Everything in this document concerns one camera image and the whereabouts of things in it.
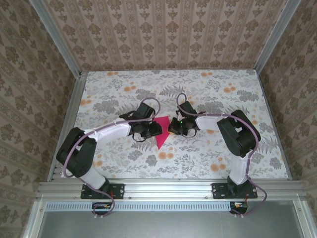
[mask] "purple cable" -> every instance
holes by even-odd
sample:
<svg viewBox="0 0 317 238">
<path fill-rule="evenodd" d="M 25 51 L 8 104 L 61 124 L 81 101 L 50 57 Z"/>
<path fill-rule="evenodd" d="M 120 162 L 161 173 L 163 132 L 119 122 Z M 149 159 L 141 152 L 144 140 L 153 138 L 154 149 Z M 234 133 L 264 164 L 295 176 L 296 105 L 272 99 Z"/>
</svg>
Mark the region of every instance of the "purple cable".
<svg viewBox="0 0 317 238">
<path fill-rule="evenodd" d="M 110 124 L 101 126 L 101 127 L 99 127 L 99 128 L 96 128 L 95 130 L 93 130 L 93 131 L 91 131 L 91 132 L 88 132 L 87 134 L 83 135 L 83 136 L 74 144 L 74 146 L 71 148 L 71 150 L 69 151 L 69 153 L 68 153 L 68 155 L 67 155 L 67 157 L 66 157 L 66 160 L 65 160 L 65 163 L 64 163 L 64 168 L 63 168 L 63 174 L 64 174 L 64 176 L 65 176 L 66 178 L 71 178 L 71 177 L 73 177 L 73 175 L 69 176 L 69 175 L 67 175 L 67 173 L 66 173 L 67 164 L 68 164 L 68 162 L 69 162 L 69 160 L 70 160 L 71 155 L 73 154 L 74 150 L 76 149 L 76 147 L 77 147 L 86 137 L 88 137 L 88 136 L 90 136 L 91 134 L 94 134 L 94 133 L 96 133 L 96 132 L 98 132 L 98 131 L 100 131 L 100 130 L 103 130 L 103 129 L 106 129 L 106 128 L 110 127 L 110 126 L 113 126 L 113 125 L 127 124 L 127 123 L 131 123 L 131 122 L 149 121 L 149 120 L 154 119 L 154 118 L 159 114 L 159 112 L 160 112 L 160 102 L 159 102 L 159 100 L 156 99 L 156 98 L 148 97 L 148 98 L 143 99 L 140 103 L 144 102 L 145 100 L 149 100 L 149 99 L 155 100 L 155 101 L 158 103 L 158 111 L 157 111 L 153 116 L 151 116 L 151 117 L 149 117 L 149 118 L 147 118 L 147 119 L 122 120 L 122 121 L 118 121 L 118 122 L 113 122 L 113 123 L 110 123 Z M 101 194 L 103 194 L 103 195 L 106 195 L 109 199 L 111 199 L 111 201 L 112 201 L 111 209 L 105 214 L 105 216 L 108 216 L 108 215 L 111 213 L 111 211 L 114 209 L 114 199 L 113 199 L 110 195 L 108 195 L 107 193 L 102 192 L 102 191 L 99 191 L 99 190 L 93 188 L 90 184 L 86 183 L 86 182 L 83 181 L 82 179 L 80 179 L 80 180 L 81 180 L 84 184 L 86 184 L 91 190 L 93 190 L 93 191 L 95 191 L 95 192 L 98 192 L 98 193 L 101 193 Z M 95 213 L 96 207 L 98 207 L 98 205 L 96 205 L 96 206 L 94 207 L 94 210 L 93 210 L 93 212 L 94 212 L 95 215 L 96 215 L 96 213 Z"/>
<path fill-rule="evenodd" d="M 238 118 L 238 117 L 236 117 L 236 116 L 230 115 L 230 114 L 221 114 L 221 113 L 194 114 L 194 113 L 189 113 L 189 112 L 185 111 L 184 109 L 182 109 L 182 108 L 179 106 L 178 99 L 179 99 L 179 97 L 180 97 L 181 95 L 183 95 L 183 96 L 185 97 L 185 101 L 187 101 L 187 96 L 186 96 L 185 93 L 180 93 L 180 94 L 178 94 L 177 97 L 176 97 L 177 106 L 178 106 L 178 108 L 179 108 L 183 113 L 185 113 L 185 114 L 187 114 L 187 115 L 195 116 L 195 117 L 197 117 L 197 116 L 198 116 L 198 117 L 211 116 L 211 117 L 229 117 L 229 118 L 233 118 L 233 119 L 235 119 L 235 120 L 241 122 L 243 125 L 245 125 L 245 126 L 250 130 L 250 132 L 253 134 L 254 139 L 256 140 L 256 145 L 255 145 L 254 149 L 252 150 L 252 152 L 248 154 L 246 177 L 247 177 L 247 179 L 249 180 L 249 182 L 250 182 L 252 185 L 254 185 L 254 186 L 257 187 L 258 189 L 260 189 L 260 190 L 265 194 L 265 197 L 264 197 L 263 201 L 262 201 L 255 209 L 253 209 L 251 212 L 245 213 L 244 215 L 242 215 L 242 214 L 239 213 L 238 211 L 232 209 L 234 212 L 238 213 L 238 215 L 240 215 L 240 216 L 247 216 L 247 215 L 252 214 L 252 213 L 255 212 L 256 210 L 258 210 L 258 209 L 264 204 L 264 202 L 265 202 L 266 199 L 267 199 L 267 193 L 266 193 L 266 191 L 265 191 L 263 188 L 261 188 L 261 187 L 259 187 L 258 185 L 256 185 L 256 184 L 250 179 L 250 177 L 248 176 L 249 168 L 250 168 L 251 156 L 255 153 L 255 151 L 257 150 L 257 148 L 258 148 L 258 146 L 259 146 L 259 139 L 258 139 L 258 136 L 257 136 L 256 132 L 255 132 L 255 131 L 253 130 L 253 128 L 252 128 L 249 124 L 247 124 L 244 120 L 242 120 L 242 119 L 240 119 L 240 118 Z"/>
</svg>

